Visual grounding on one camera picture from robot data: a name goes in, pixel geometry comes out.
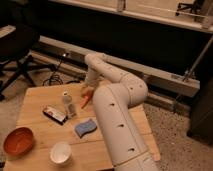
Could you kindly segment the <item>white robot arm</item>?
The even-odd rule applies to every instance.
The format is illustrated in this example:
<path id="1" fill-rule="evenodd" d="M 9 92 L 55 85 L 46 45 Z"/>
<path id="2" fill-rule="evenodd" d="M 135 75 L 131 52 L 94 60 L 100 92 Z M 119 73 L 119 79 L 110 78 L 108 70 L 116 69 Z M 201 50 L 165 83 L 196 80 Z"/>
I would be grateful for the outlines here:
<path id="1" fill-rule="evenodd" d="M 93 109 L 115 171 L 158 171 L 129 109 L 142 104 L 146 83 L 108 63 L 103 53 L 85 56 L 85 85 L 95 89 Z"/>

